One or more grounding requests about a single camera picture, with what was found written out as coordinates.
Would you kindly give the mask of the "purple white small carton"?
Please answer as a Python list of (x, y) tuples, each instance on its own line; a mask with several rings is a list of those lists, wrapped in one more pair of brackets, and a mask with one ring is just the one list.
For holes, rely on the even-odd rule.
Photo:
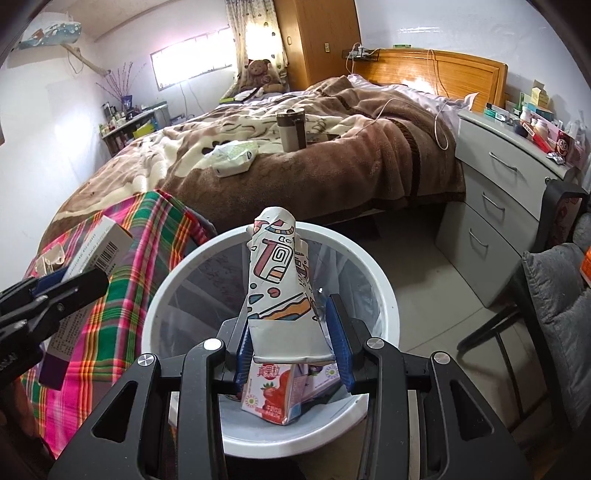
[(339, 390), (341, 385), (338, 365), (335, 363), (323, 366), (310, 365), (301, 402), (305, 403), (331, 396)]

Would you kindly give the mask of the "white tissue pack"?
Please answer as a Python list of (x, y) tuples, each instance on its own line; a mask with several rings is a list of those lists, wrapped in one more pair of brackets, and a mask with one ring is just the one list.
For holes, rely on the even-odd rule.
[(231, 141), (215, 146), (204, 156), (204, 161), (218, 178), (225, 178), (249, 171), (257, 154), (259, 146), (256, 142)]

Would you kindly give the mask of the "white air conditioner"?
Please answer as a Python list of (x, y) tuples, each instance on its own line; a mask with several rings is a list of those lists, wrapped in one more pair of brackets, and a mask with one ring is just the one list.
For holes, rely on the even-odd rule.
[(25, 36), (17, 44), (17, 49), (25, 50), (44, 46), (74, 44), (81, 36), (81, 33), (82, 25), (79, 22), (53, 23), (47, 27), (38, 28), (30, 35)]

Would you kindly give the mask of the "brown thermos mug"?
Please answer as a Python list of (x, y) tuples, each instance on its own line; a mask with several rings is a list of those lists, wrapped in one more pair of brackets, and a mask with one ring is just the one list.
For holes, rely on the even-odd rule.
[(304, 109), (287, 109), (279, 112), (276, 114), (276, 123), (284, 152), (290, 153), (307, 147)]

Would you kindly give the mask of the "patterned curtain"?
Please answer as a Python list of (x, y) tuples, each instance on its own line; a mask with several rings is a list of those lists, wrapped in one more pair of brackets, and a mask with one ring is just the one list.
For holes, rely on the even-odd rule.
[(236, 68), (235, 80), (226, 95), (233, 96), (238, 91), (249, 60), (270, 60), (280, 82), (287, 84), (287, 53), (273, 0), (229, 0), (224, 4), (235, 37)]

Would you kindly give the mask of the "pink plaid tablecloth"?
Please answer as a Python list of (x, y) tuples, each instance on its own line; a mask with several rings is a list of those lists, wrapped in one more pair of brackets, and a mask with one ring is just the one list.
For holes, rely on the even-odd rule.
[(93, 408), (140, 353), (149, 305), (166, 276), (192, 250), (214, 238), (211, 224), (171, 195), (135, 194), (103, 210), (132, 243), (82, 326), (59, 390), (22, 377), (41, 437), (59, 455)]

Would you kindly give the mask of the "white long cardboard box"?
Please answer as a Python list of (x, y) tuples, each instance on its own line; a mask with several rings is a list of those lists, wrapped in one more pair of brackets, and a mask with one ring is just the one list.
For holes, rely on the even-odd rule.
[(68, 296), (58, 304), (64, 316), (51, 335), (39, 373), (39, 382), (59, 390), (74, 347), (91, 307), (106, 294), (109, 278), (132, 243), (131, 235), (117, 222), (101, 217), (69, 263), (62, 284)]

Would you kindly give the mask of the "crumpled white paper tray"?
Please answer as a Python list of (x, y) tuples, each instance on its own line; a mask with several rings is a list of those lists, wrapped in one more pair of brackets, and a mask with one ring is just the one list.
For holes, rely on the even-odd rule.
[(61, 244), (55, 244), (41, 254), (34, 263), (34, 271), (38, 277), (51, 274), (64, 266), (65, 253)]

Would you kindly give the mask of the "clear bin liner bag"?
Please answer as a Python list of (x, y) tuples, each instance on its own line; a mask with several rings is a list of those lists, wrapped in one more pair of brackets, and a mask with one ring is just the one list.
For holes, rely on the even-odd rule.
[(329, 295), (338, 294), (349, 315), (370, 333), (397, 343), (398, 306), (377, 261), (354, 241), (314, 225), (301, 228), (305, 258), (298, 261), (277, 241), (263, 245), (263, 259), (252, 259), (242, 229), (231, 230), (194, 250), (173, 268), (148, 310), (141, 349), (162, 358), (180, 355), (214, 336), (223, 321), (243, 306), (260, 316), (277, 312), (294, 318), (304, 293), (322, 314)]

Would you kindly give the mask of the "purple dried branches vase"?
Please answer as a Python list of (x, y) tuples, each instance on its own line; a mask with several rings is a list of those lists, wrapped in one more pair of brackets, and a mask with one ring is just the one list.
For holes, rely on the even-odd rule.
[(121, 67), (108, 71), (102, 82), (96, 83), (103, 92), (120, 102), (124, 112), (132, 108), (131, 87), (137, 77), (134, 67), (133, 61), (125, 62)]

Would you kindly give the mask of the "cluttered side shelf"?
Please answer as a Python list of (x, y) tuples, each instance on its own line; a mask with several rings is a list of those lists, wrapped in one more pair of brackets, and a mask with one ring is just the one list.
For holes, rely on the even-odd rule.
[(160, 102), (130, 119), (114, 119), (101, 133), (109, 154), (115, 156), (132, 141), (170, 125), (168, 104)]

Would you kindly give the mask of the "black chair with grey cushion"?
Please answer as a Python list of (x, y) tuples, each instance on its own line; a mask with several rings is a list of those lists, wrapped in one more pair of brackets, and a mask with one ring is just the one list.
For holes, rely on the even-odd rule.
[(535, 347), (547, 397), (557, 422), (576, 430), (590, 409), (590, 275), (581, 272), (590, 248), (590, 194), (566, 181), (551, 180), (543, 198), (533, 247), (508, 285), (512, 303), (459, 342), (464, 355), (494, 339), (510, 374), (518, 407), (525, 411), (501, 333), (523, 321)]

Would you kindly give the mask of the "colourful patterned paper carton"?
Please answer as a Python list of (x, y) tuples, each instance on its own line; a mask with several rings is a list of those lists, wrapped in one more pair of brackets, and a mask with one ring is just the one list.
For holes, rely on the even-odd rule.
[(296, 219), (267, 207), (250, 229), (245, 304), (257, 363), (327, 364), (334, 360), (311, 289), (308, 243)]

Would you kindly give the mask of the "grey drawer nightstand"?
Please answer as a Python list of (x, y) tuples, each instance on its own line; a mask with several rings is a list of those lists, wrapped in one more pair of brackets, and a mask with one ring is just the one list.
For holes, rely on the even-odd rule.
[(488, 307), (534, 245), (547, 184), (573, 180), (576, 169), (485, 115), (459, 117), (465, 198), (447, 205), (436, 246)]

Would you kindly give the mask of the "red strawberry milk carton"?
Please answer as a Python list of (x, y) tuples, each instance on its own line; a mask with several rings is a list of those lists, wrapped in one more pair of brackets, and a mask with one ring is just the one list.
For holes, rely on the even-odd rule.
[(297, 364), (259, 364), (252, 361), (242, 388), (242, 410), (276, 425), (301, 415), (308, 367)]

